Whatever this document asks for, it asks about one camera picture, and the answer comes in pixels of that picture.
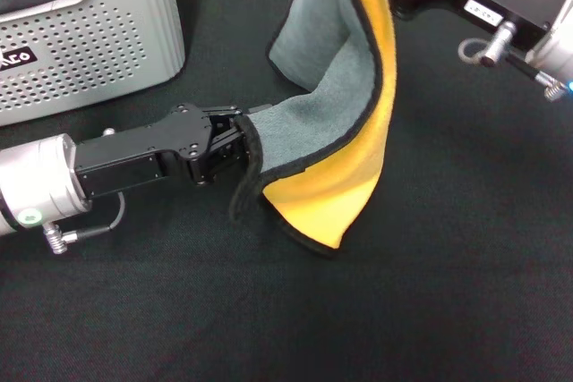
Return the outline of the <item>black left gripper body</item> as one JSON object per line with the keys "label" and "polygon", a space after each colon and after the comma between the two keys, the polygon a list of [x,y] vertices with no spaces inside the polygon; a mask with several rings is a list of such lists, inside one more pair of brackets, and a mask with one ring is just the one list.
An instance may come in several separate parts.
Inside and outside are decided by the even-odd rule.
{"label": "black left gripper body", "polygon": [[74,172],[90,199],[169,176],[195,181],[211,135],[206,113],[179,105],[154,123],[79,144]]}

